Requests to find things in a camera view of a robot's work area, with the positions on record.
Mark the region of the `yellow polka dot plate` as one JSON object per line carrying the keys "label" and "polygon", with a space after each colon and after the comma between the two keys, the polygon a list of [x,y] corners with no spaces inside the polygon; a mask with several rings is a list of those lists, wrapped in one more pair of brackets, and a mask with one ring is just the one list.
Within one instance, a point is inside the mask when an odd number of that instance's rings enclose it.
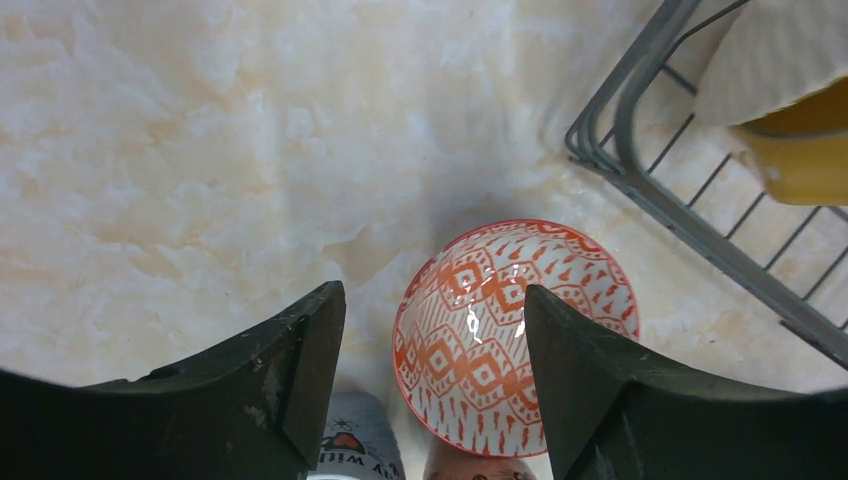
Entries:
{"label": "yellow polka dot plate", "polygon": [[789,205],[847,204],[847,79],[732,128],[766,193]]}

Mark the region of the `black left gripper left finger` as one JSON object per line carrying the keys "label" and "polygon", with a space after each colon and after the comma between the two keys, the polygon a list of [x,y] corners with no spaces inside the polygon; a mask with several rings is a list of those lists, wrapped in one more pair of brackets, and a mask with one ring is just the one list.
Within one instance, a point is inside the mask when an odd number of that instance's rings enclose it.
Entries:
{"label": "black left gripper left finger", "polygon": [[317,466],[346,314],[326,282],[134,380],[1,374],[5,479],[303,479]]}

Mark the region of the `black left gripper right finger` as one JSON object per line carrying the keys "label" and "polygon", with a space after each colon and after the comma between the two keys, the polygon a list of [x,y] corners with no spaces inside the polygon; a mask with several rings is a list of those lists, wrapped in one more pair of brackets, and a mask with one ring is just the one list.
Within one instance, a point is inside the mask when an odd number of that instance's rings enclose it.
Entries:
{"label": "black left gripper right finger", "polygon": [[847,393],[691,368],[528,287],[526,338],[557,479],[843,479]]}

